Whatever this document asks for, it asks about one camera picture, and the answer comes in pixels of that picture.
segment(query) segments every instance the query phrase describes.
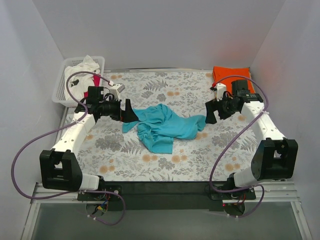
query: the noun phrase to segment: white basket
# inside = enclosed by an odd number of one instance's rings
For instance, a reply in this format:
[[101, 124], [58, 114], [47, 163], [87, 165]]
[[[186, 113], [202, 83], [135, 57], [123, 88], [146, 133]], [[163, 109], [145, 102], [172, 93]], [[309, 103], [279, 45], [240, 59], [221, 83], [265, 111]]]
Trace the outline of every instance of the white basket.
[[[52, 101], [55, 103], [60, 103], [62, 105], [65, 105], [68, 108], [74, 108], [78, 104], [74, 100], [66, 100], [65, 98], [65, 69], [66, 67], [74, 67], [80, 63], [83, 62], [84, 60], [83, 57], [72, 57], [72, 58], [67, 58], [62, 62], [53, 94], [52, 94]], [[91, 56], [91, 58], [100, 66], [100, 74], [104, 74], [104, 69], [105, 69], [105, 58], [103, 56]]]

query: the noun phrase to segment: glass panel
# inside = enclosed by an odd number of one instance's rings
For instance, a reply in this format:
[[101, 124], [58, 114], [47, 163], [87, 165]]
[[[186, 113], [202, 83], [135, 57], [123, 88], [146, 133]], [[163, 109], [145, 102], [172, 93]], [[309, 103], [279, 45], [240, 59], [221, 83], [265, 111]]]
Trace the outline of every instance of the glass panel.
[[[245, 206], [248, 211], [255, 203]], [[116, 226], [87, 218], [85, 208], [82, 203], [41, 204], [32, 239], [302, 239], [290, 202], [264, 202], [242, 219], [218, 216], [208, 210], [132, 210]], [[119, 216], [120, 212], [107, 212], [102, 218], [112, 221]]]

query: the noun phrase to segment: floral tablecloth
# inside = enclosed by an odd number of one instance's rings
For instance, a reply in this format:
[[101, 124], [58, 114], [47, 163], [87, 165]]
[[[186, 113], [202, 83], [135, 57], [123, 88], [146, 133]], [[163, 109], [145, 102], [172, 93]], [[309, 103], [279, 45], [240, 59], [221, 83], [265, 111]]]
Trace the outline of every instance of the floral tablecloth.
[[[209, 72], [119, 72], [105, 73], [123, 83], [124, 100], [133, 108], [145, 109], [159, 103], [179, 116], [206, 115], [205, 103], [214, 96], [209, 90]], [[73, 117], [69, 108], [65, 124]], [[246, 126], [239, 113], [218, 123], [207, 124], [194, 140], [174, 139], [172, 154], [149, 152], [137, 137], [137, 127], [122, 133], [122, 123], [102, 117], [91, 129], [77, 156], [84, 173], [101, 175], [106, 181], [208, 181], [214, 162], [230, 140]], [[226, 152], [213, 175], [224, 181], [233, 172], [250, 166], [257, 147], [253, 132], [246, 131]]]

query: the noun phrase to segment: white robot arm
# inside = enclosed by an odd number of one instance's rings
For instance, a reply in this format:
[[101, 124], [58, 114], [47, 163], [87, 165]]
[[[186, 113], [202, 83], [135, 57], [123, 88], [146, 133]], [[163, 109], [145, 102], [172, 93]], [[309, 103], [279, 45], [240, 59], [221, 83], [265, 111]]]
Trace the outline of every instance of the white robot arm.
[[287, 139], [275, 126], [258, 93], [250, 93], [247, 80], [232, 82], [232, 94], [227, 92], [226, 85], [218, 83], [214, 91], [215, 98], [207, 102], [206, 123], [217, 122], [214, 111], [220, 119], [227, 119], [235, 112], [240, 112], [250, 123], [261, 112], [262, 115], [251, 126], [259, 146], [251, 161], [251, 166], [230, 175], [231, 183], [225, 190], [248, 187], [270, 180], [291, 178], [294, 172], [298, 144]]
[[[125, 100], [125, 110], [121, 110], [120, 93], [124, 89], [123, 84], [116, 84], [110, 88], [110, 93], [104, 96], [103, 87], [88, 88], [85, 103], [88, 114], [80, 122], [69, 127], [51, 150], [43, 150], [40, 154], [42, 184], [45, 188], [73, 192], [98, 189], [100, 177], [82, 173], [77, 155], [88, 132], [100, 117], [110, 116], [113, 120], [124, 123], [138, 120], [129, 99]], [[84, 107], [79, 104], [72, 122], [77, 122], [84, 112]]]

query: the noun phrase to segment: white wall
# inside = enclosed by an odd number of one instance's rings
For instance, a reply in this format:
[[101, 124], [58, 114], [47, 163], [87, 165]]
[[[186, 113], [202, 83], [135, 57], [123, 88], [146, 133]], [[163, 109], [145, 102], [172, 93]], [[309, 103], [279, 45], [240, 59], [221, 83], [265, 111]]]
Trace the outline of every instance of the white wall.
[[[58, 127], [62, 108], [51, 101], [63, 60], [31, 0], [0, 0], [0, 239], [20, 239], [30, 200], [10, 177], [16, 152], [31, 138]], [[32, 194], [40, 179], [39, 154], [55, 136], [39, 140], [18, 159], [18, 185]]]
[[320, 239], [319, 1], [285, 1], [251, 72], [268, 94], [275, 124], [298, 142], [293, 179], [313, 239]]
[[64, 58], [106, 69], [248, 67], [285, 0], [33, 0]]

